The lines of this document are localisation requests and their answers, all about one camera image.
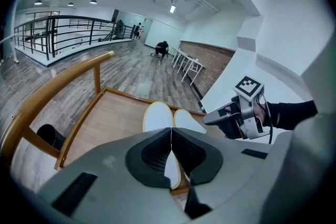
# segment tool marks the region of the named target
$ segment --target shoe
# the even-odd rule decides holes
[[[169,106],[162,102],[152,103],[146,110],[142,122],[142,131],[174,127],[174,117]]]
[[[174,114],[174,125],[177,128],[186,128],[199,133],[206,133],[206,130],[201,126],[188,110],[178,109]]]

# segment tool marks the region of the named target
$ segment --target table leg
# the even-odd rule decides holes
[[[180,64],[180,68],[178,69],[178,71],[177,71],[177,73],[179,73],[179,71],[180,71],[180,69],[181,69],[181,67],[182,67],[182,65],[183,65],[183,62],[184,62],[184,55],[182,56],[182,62],[181,62],[181,64]]]
[[[173,53],[174,53],[174,48],[171,48],[171,49],[170,49],[170,52],[169,52],[169,57],[168,57],[168,59],[172,59],[172,57],[173,57]]]
[[[190,60],[188,59],[188,61],[186,62],[186,64],[185,64],[185,66],[184,66],[184,68],[182,69],[183,70],[183,72],[186,70],[186,68],[189,66],[189,62],[190,62]]]
[[[191,69],[192,64],[193,64],[193,62],[190,63],[190,65],[189,65],[187,71],[185,72],[185,74],[184,74],[184,76],[183,76],[181,82],[184,80],[184,78],[185,78],[185,76],[187,75],[188,71]]]
[[[177,64],[177,62],[178,62],[178,60],[179,60],[179,58],[180,58],[180,56],[181,56],[180,53],[177,53],[176,55],[177,55],[177,57],[176,57],[175,64],[173,65],[173,68],[175,68],[175,66],[176,66],[176,64]]]
[[[191,84],[193,84],[194,80],[196,79],[197,75],[200,73],[200,71],[202,70],[202,68],[203,67],[201,66],[200,69],[199,69],[199,71],[197,72],[196,76],[194,77],[193,81],[190,83],[190,86],[191,86]]]
[[[176,57],[176,54],[175,54],[175,55],[173,55],[173,57],[172,57],[172,58],[173,58],[173,60],[172,60],[172,63],[174,62],[174,60],[175,60],[175,57]]]

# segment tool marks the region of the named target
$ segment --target railing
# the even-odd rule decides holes
[[[93,24],[94,30],[100,30],[102,27],[107,26],[108,23],[100,22],[100,24],[93,24],[93,20],[79,20],[79,19],[70,19],[69,27],[73,28],[82,28],[82,29],[91,29],[91,25]]]
[[[135,26],[90,17],[56,15],[31,20],[14,28],[16,47],[55,57],[68,49],[93,42],[131,38]]]
[[[93,57],[89,60],[83,61],[48,81],[31,97],[28,98],[18,110],[16,115],[12,118],[12,121],[6,128],[1,138],[1,157],[3,158],[5,164],[11,166],[14,153],[21,138],[26,139],[29,143],[33,144],[35,147],[45,152],[46,154],[56,158],[57,161],[60,162],[59,157],[62,156],[61,152],[64,151],[64,148],[69,143],[68,140],[71,138],[67,138],[61,151],[58,151],[47,142],[42,140],[42,138],[40,138],[30,128],[30,125],[36,116],[45,107],[45,105],[58,92],[60,92],[66,85],[90,69],[93,69],[93,76],[95,79],[94,87],[96,90],[96,97],[94,100],[97,99],[97,97],[102,92],[100,89],[100,64],[109,60],[113,56],[114,52],[111,51],[101,56]]]

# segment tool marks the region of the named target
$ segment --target black object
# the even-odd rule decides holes
[[[249,150],[248,148],[243,150],[242,153],[259,159],[266,159],[267,157],[267,153],[265,152]]]
[[[294,130],[294,128],[303,120],[313,117],[317,114],[317,108],[313,100],[303,103],[278,103],[267,102],[271,113],[271,120],[266,117],[264,126],[271,124],[276,128],[284,130]]]
[[[125,165],[128,171],[145,186],[170,189],[170,180],[164,176],[171,151],[170,136],[171,129],[165,128],[127,151]]]
[[[112,15],[112,20],[111,20],[113,23],[117,21],[118,15],[119,15],[119,10],[115,9]]]
[[[221,152],[182,128],[172,128],[172,151],[194,186],[209,183],[223,164]]]
[[[96,175],[81,173],[57,200],[54,201],[52,207],[70,217],[96,179]]]
[[[37,135],[58,151],[61,150],[65,141],[65,137],[50,124],[41,126],[37,131]]]
[[[200,203],[195,191],[195,187],[190,185],[187,202],[184,208],[185,213],[188,214],[192,219],[195,219],[210,212],[211,210],[212,209],[208,205]]]
[[[183,129],[165,128],[131,147],[126,153],[125,165],[145,186],[170,188],[170,180],[164,176],[170,151],[192,185],[213,180],[223,164],[223,156],[217,148],[186,134]]]

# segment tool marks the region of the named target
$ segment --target person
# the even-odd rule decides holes
[[[141,26],[141,23],[139,23],[139,24],[135,27],[133,40],[134,40],[134,39],[137,40],[137,38],[139,37],[140,26]]]
[[[5,25],[1,24],[1,29],[0,29],[0,41],[4,39],[4,30],[5,30]],[[4,63],[4,44],[0,44],[0,67]]]
[[[162,57],[164,57],[167,54],[168,47],[169,46],[168,46],[167,41],[159,42],[155,46],[155,53],[156,53],[156,55],[162,54]]]
[[[301,121],[313,117],[317,114],[317,109],[314,101],[308,101],[303,103],[269,103],[268,108],[271,114],[271,122],[273,127],[284,130],[294,130],[296,125]],[[230,107],[227,106],[225,110],[230,112]],[[266,116],[265,104],[254,104],[253,112],[255,117],[259,117],[263,126],[270,126],[271,122],[269,117]]]
[[[116,35],[116,36],[122,33],[122,30],[123,30],[123,28],[124,28],[124,23],[122,22],[122,20],[119,20],[119,21],[117,22],[117,25],[116,25],[115,28],[116,28],[116,29],[115,29],[115,30],[116,30],[116,31],[115,31],[115,35]]]
[[[142,32],[143,32],[143,25],[140,26],[140,29],[139,29],[139,39],[141,38]]]

